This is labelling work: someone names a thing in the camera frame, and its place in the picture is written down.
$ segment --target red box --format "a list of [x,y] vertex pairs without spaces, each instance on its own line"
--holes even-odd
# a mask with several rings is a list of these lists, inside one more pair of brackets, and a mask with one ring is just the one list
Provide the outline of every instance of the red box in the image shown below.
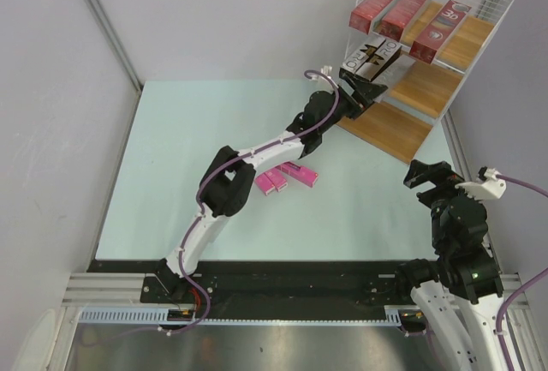
[[350,26],[369,34],[397,0],[363,0],[352,11]]
[[398,1],[381,21],[379,33],[389,39],[400,41],[403,34],[419,18],[429,3],[430,0]]
[[432,63],[466,19],[470,7],[449,0],[413,42],[409,55]]

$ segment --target pink product box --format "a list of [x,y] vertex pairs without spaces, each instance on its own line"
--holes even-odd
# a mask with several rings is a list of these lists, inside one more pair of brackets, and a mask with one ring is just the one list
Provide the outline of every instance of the pink product box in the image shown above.
[[363,0],[350,15],[349,25],[369,34],[397,0]]
[[288,186],[288,180],[275,168],[268,170],[264,175],[271,180],[278,193]]
[[276,189],[276,187],[274,187],[274,183],[265,174],[261,174],[255,178],[255,184],[264,195],[268,195]]
[[303,165],[288,162],[280,164],[276,168],[310,188],[312,188],[316,181],[318,181],[318,173]]

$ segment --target wooden board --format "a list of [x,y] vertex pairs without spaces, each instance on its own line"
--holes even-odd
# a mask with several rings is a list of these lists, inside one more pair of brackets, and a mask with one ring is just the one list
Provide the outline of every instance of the wooden board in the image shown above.
[[358,119],[343,118],[339,126],[409,164],[432,126],[395,106],[375,104]]
[[389,95],[431,118],[438,118],[462,75],[437,65],[415,61]]
[[[430,3],[426,11],[409,28],[402,42],[411,46],[414,39],[418,37],[441,8],[442,4],[440,3]],[[494,27],[494,24],[488,21],[469,15],[441,54],[438,55],[438,58],[457,69],[466,70]]]

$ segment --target white wall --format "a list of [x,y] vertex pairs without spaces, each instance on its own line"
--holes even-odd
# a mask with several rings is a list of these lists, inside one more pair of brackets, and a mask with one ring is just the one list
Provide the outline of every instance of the white wall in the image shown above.
[[101,0],[141,81],[301,78],[338,65],[355,0]]
[[85,264],[136,103],[83,0],[0,0],[0,369]]
[[[471,170],[482,165],[548,188],[548,14],[545,0],[515,0],[451,112]],[[548,200],[510,185],[488,208],[505,272],[522,280],[548,266]],[[548,342],[548,278],[527,293]]]

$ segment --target table surface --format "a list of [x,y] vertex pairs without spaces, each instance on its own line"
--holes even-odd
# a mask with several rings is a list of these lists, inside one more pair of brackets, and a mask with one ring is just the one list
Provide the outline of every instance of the table surface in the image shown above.
[[[147,82],[96,258],[165,257],[196,212],[198,183],[217,150],[279,135],[313,90],[304,80]],[[416,158],[451,162],[440,125]],[[430,211],[403,186],[404,163],[338,127],[299,162],[319,173],[316,186],[288,177],[268,197],[253,186],[202,260],[434,258]]]

